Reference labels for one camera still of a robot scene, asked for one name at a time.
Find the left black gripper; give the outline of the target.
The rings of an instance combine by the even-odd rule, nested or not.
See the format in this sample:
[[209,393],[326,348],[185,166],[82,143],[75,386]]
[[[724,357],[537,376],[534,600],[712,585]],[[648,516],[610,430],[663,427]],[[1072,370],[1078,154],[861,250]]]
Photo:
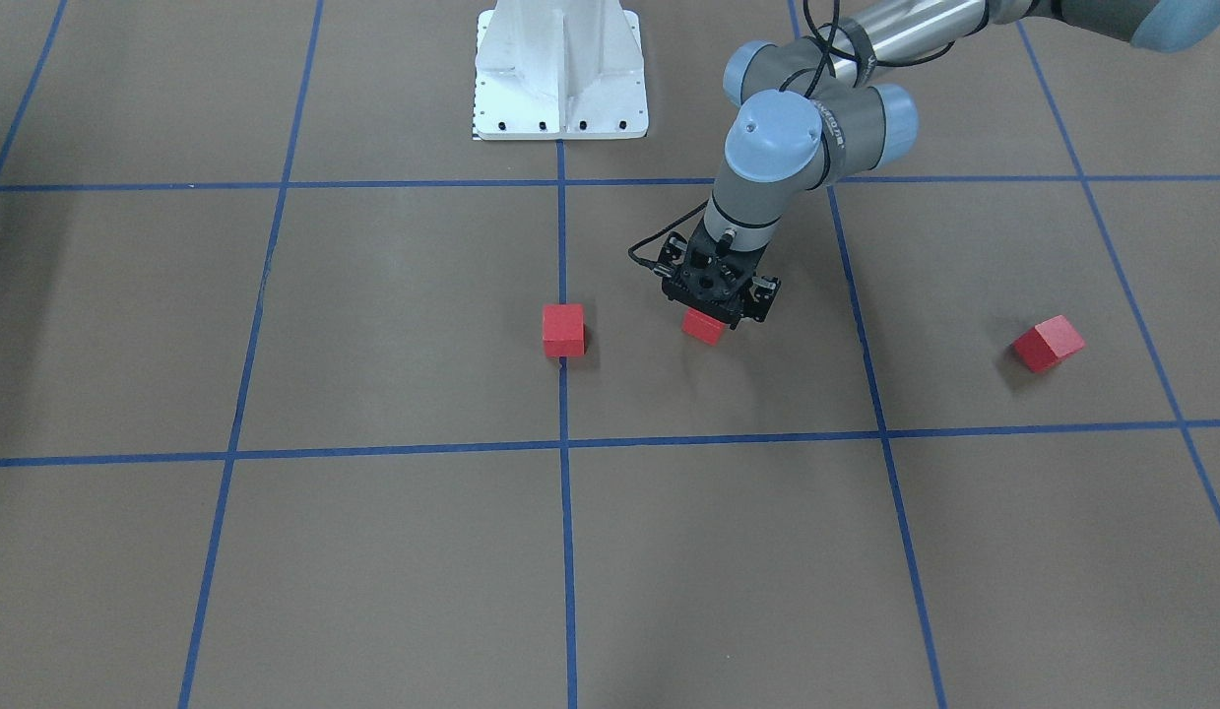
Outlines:
[[733,329],[741,319],[762,323],[781,286],[780,278],[755,273],[766,248],[723,250],[723,237],[710,236],[704,225],[689,238],[667,234],[661,247],[662,295]]

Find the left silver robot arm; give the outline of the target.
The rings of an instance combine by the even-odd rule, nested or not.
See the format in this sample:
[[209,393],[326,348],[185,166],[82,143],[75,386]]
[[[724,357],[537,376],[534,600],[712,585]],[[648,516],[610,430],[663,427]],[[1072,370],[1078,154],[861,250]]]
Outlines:
[[708,203],[692,211],[695,229],[664,229],[659,255],[638,265],[686,306],[686,319],[717,329],[762,322],[780,279],[756,268],[794,198],[898,161],[917,140],[913,98],[878,74],[1025,18],[1182,52],[1220,27],[1220,1],[878,1],[786,45],[742,45],[723,68],[738,112]]

